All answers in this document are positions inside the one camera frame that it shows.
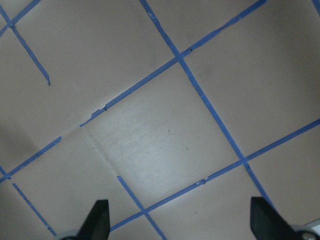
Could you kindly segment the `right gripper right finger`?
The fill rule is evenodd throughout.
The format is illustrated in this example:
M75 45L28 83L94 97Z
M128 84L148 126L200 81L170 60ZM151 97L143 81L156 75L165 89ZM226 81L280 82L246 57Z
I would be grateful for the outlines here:
M295 231L263 198L250 199L250 229L257 240L292 240Z

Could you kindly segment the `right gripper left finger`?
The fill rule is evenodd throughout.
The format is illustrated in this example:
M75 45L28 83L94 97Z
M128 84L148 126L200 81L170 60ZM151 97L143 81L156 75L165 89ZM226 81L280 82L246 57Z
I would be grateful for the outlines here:
M107 240L110 235L110 210L107 199L97 200L75 236L76 240Z

